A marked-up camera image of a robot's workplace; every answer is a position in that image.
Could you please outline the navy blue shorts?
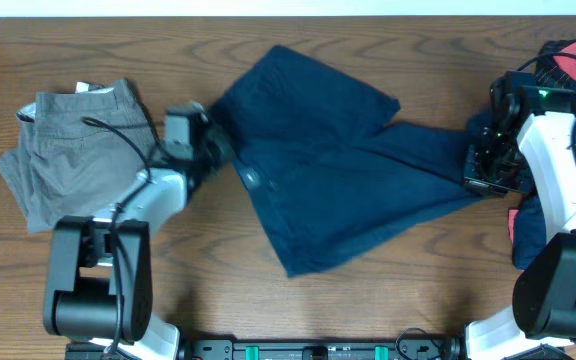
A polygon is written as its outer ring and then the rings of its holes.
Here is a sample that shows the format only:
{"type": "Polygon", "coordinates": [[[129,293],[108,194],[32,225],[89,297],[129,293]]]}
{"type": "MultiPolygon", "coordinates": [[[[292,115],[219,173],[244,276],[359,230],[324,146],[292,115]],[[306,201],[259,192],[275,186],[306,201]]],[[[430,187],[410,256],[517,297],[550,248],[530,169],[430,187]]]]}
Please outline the navy blue shorts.
{"type": "Polygon", "coordinates": [[[470,135],[398,122],[399,108],[284,46],[210,107],[289,276],[330,270],[477,201],[462,184],[470,135]]]}

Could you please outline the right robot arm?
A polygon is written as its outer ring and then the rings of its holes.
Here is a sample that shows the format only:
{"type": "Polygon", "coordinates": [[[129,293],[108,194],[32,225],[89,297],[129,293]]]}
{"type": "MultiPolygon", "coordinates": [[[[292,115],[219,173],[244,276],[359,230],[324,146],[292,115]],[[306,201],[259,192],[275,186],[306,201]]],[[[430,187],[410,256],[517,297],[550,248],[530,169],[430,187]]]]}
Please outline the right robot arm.
{"type": "Polygon", "coordinates": [[[546,245],[517,279],[511,305],[466,327],[468,359],[576,344],[576,95],[504,79],[490,95],[494,119],[469,149],[464,185],[503,196],[533,184],[546,245]]]}

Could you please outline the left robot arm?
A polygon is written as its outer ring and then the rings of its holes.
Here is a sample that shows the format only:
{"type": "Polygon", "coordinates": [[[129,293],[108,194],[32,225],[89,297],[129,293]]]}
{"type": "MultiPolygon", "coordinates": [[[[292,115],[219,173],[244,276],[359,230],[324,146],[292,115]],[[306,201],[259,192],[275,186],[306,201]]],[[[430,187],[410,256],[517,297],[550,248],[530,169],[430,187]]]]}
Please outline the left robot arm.
{"type": "Polygon", "coordinates": [[[47,333],[87,344],[88,359],[181,359],[180,330],[153,312],[150,240],[229,162],[230,136],[204,114],[170,115],[166,138],[139,151],[132,185],[52,233],[42,311],[47,333]]]}

